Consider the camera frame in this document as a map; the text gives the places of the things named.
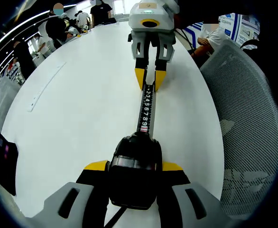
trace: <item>mesh chair back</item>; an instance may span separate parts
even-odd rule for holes
[[[222,127],[222,208],[245,219],[278,172],[278,108],[262,70],[230,40],[200,70]]]

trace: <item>yellow ring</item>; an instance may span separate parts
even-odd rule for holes
[[[144,20],[142,20],[140,23],[141,23],[141,25],[143,25],[143,23],[144,22],[154,22],[154,23],[156,23],[157,24],[157,26],[159,26],[160,25],[160,23],[159,23],[159,21],[157,21],[157,20],[154,20],[154,19],[144,19]]]

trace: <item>person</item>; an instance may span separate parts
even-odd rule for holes
[[[79,32],[81,31],[81,29],[73,24],[65,14],[57,16],[53,9],[50,10],[45,30],[48,36],[53,39],[55,48],[61,47],[66,41],[66,31],[68,31],[71,26],[76,28]]]
[[[20,63],[21,73],[24,76],[25,80],[27,80],[36,68],[33,62],[33,58],[29,53],[27,43],[16,40],[14,42],[14,56],[15,58],[13,60],[13,63],[16,63],[17,61]]]
[[[100,25],[111,18],[112,8],[102,0],[96,0],[96,5],[91,8],[92,27]]]
[[[49,57],[52,52],[49,50],[49,47],[46,44],[46,40],[41,36],[39,33],[34,35],[34,38],[38,41],[38,52],[41,52],[41,54],[44,56],[44,58]]]
[[[85,25],[89,26],[90,23],[91,23],[91,18],[88,15],[88,13],[82,12],[82,10],[80,10],[78,12],[77,19],[76,19],[77,26],[83,29]]]
[[[201,67],[227,38],[224,31],[219,27],[218,17],[205,18],[197,39],[200,46],[191,54],[197,66]]]

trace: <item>window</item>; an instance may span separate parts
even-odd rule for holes
[[[131,8],[140,0],[114,0],[115,14],[129,14]]]
[[[115,14],[125,14],[123,0],[114,0],[114,11]]]
[[[125,13],[129,14],[131,8],[138,2],[140,2],[140,0],[124,0]]]
[[[31,54],[31,53],[35,52],[35,49],[34,49],[34,46],[33,46],[32,42],[31,42],[31,40],[29,40],[27,42],[27,44],[28,44],[29,53]]]

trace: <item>white table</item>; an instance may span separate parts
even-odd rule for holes
[[[101,26],[76,38],[48,57],[17,94],[2,133],[17,144],[16,203],[25,216],[43,208],[44,200],[83,168],[111,160],[118,142],[136,131],[141,95],[127,22]],[[199,182],[220,199],[223,142],[208,87],[179,41],[157,92],[154,138],[163,159],[181,165],[191,182]],[[154,78],[156,50],[150,50],[148,81]],[[66,64],[40,96],[33,97]],[[118,210],[108,206],[106,221]],[[128,209],[115,227],[160,227],[158,207]]]

